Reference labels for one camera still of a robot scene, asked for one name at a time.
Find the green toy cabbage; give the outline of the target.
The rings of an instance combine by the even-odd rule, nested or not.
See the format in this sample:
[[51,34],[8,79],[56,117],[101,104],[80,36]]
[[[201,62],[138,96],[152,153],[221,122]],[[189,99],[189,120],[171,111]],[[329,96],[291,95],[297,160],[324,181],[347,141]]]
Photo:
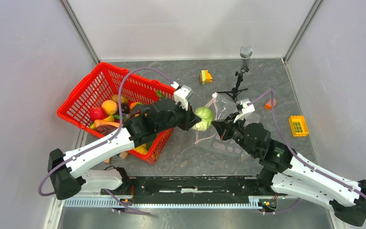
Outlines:
[[211,122],[214,120],[213,112],[207,107],[196,108],[194,114],[201,119],[200,122],[196,123],[192,127],[192,129],[195,131],[206,131],[211,126]]

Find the clear zip top bag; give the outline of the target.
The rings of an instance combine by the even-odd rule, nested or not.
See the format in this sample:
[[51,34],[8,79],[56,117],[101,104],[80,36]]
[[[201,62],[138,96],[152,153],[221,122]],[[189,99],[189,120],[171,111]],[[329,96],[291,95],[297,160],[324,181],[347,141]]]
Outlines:
[[231,114],[238,112],[236,103],[215,92],[205,107],[211,110],[214,115],[213,119],[215,121],[221,121],[222,124],[218,124],[217,127],[210,125],[208,129],[202,127],[196,130],[194,144],[205,150],[219,154],[244,158],[249,157],[248,153],[234,140],[233,134],[225,132],[226,124],[223,121]]

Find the yellow toy banana bunch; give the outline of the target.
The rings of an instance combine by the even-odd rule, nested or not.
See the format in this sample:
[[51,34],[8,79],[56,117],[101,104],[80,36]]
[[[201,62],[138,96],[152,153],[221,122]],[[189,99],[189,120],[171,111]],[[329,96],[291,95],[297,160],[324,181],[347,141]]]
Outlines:
[[146,148],[146,144],[143,144],[141,146],[138,146],[138,147],[134,148],[133,152],[136,155],[140,155],[140,156],[145,156],[149,153],[148,149]]

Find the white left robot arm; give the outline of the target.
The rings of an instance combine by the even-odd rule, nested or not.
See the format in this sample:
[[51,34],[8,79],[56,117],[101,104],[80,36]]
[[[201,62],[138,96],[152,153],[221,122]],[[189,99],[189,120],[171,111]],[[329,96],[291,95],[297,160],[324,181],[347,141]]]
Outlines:
[[163,98],[146,105],[135,116],[120,122],[112,133],[75,150],[62,152],[54,149],[49,153],[48,173],[58,200],[68,199],[79,193],[93,179],[89,171],[98,163],[121,152],[132,150],[156,139],[165,130],[179,127],[189,130],[201,118],[189,104],[186,108],[180,102]]

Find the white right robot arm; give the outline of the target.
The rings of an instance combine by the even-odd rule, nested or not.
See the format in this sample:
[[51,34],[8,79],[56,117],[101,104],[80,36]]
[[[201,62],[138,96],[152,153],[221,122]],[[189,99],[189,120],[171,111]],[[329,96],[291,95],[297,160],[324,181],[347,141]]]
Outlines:
[[291,195],[318,204],[341,221],[361,227],[366,220],[366,180],[338,176],[309,161],[286,144],[271,138],[261,123],[246,125],[228,117],[212,121],[221,140],[234,140],[262,165],[256,189]]

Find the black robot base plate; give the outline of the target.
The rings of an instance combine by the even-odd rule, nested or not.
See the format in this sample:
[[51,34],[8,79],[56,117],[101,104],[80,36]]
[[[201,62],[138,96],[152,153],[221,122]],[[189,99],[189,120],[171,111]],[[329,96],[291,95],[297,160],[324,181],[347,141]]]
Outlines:
[[136,176],[110,193],[134,204],[245,204],[249,196],[275,195],[253,176]]

